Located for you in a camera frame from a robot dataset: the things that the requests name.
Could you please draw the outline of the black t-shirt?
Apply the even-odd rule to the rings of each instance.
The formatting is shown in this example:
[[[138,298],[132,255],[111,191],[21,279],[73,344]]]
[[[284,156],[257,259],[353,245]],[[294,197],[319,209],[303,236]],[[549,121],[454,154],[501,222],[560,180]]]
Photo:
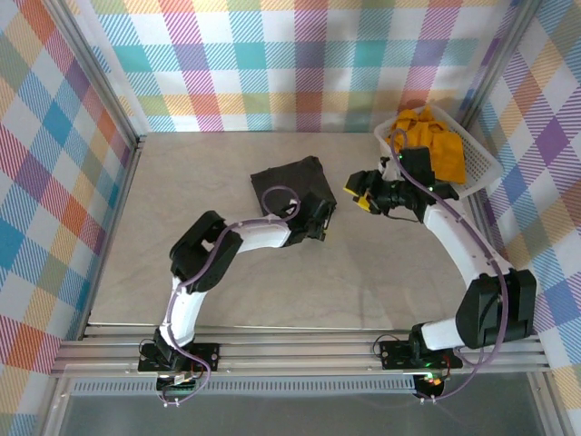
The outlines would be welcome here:
[[[316,156],[254,173],[251,175],[251,184],[263,215],[281,214],[295,198],[286,190],[275,190],[263,198],[272,186],[286,186],[297,194],[300,199],[300,216],[307,213],[320,218],[332,212],[337,205],[322,164]]]

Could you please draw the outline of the yellow t-shirt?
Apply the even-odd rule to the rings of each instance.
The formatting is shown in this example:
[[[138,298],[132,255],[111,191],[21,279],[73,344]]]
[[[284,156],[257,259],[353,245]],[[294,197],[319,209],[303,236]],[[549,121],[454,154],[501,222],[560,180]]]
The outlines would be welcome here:
[[[466,167],[462,138],[450,130],[448,123],[426,105],[420,112],[406,109],[400,112],[389,130],[386,142],[395,138],[394,148],[427,147],[432,171],[438,180],[464,184]]]

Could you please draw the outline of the white plastic mesh basket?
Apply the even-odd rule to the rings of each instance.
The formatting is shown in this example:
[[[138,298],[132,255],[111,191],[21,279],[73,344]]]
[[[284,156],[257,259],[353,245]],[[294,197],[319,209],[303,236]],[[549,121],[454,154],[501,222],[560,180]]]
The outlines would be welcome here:
[[[459,198],[466,198],[495,182],[503,172],[500,162],[446,111],[436,105],[432,105],[430,108],[438,121],[445,122],[448,128],[458,134],[462,139],[466,182],[452,184]],[[382,172],[384,180],[402,179],[399,168],[393,162],[394,158],[389,149],[389,142],[387,141],[390,127],[396,122],[396,119],[396,116],[392,116],[377,125],[373,132],[379,141],[381,156],[389,157],[386,169],[384,169],[382,164],[379,165],[379,170]]]

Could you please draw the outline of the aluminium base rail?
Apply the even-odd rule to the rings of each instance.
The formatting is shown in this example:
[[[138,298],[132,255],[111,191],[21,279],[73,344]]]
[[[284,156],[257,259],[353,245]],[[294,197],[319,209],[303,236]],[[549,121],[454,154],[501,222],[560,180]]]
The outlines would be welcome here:
[[[78,341],[63,342],[54,376],[135,376],[149,324],[90,324]],[[216,377],[376,375],[377,339],[405,339],[404,331],[199,327],[197,342],[220,346]]]

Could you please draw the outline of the aluminium frame post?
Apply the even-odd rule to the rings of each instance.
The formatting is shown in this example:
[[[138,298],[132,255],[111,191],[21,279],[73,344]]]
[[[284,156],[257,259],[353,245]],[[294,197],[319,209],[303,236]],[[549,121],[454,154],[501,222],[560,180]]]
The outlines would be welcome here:
[[[64,40],[69,44],[78,64],[101,98],[104,107],[109,111],[123,138],[128,141],[134,150],[140,150],[143,144],[142,137],[135,130],[124,111],[94,51],[84,37],[65,0],[42,0],[42,3],[53,18],[56,27],[63,34]]]
[[[478,73],[477,84],[460,106],[458,120],[467,130],[478,119],[542,3],[543,0],[511,0],[507,15],[498,29],[500,37],[493,38],[484,58],[486,64],[480,66],[483,72]]]

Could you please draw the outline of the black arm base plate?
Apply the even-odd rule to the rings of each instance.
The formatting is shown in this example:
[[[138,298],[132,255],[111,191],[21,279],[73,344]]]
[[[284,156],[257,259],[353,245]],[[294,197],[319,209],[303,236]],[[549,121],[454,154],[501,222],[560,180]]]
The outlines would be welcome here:
[[[205,361],[212,371],[218,368],[220,346],[218,343],[193,343],[185,350]],[[201,363],[193,361],[172,347],[160,348],[153,342],[145,342],[139,347],[138,372],[202,372]]]
[[[406,341],[379,342],[379,357],[383,370],[447,370],[464,366],[452,349],[417,351]]]

